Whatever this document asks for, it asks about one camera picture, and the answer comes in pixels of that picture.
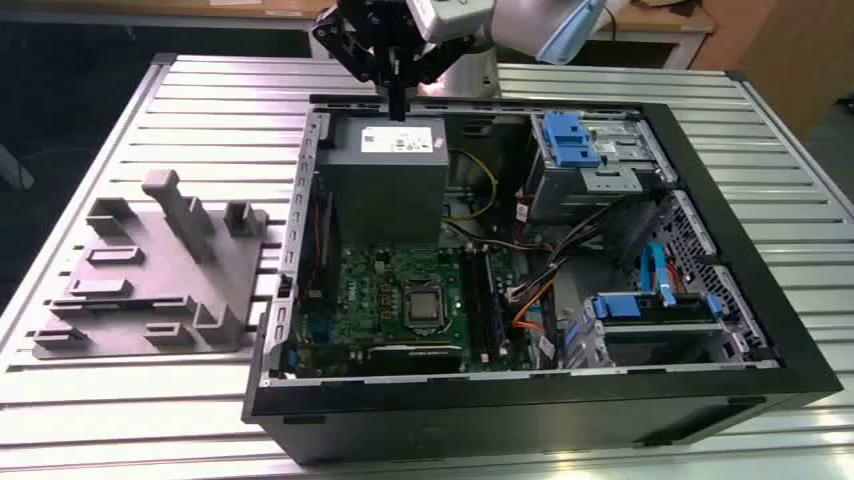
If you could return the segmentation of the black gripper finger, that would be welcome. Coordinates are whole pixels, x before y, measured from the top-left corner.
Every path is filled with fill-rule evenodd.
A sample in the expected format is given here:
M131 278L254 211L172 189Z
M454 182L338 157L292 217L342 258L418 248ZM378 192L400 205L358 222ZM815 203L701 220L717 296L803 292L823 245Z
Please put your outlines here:
M360 82L372 82L386 97L388 117L398 121L398 72L394 47L371 46L355 31L338 7L318 16L311 37Z
M467 51L467 38L455 38L436 44L428 51L415 53L414 48L400 50L398 56L398 120L404 121L410 111L411 90L420 84L432 84Z

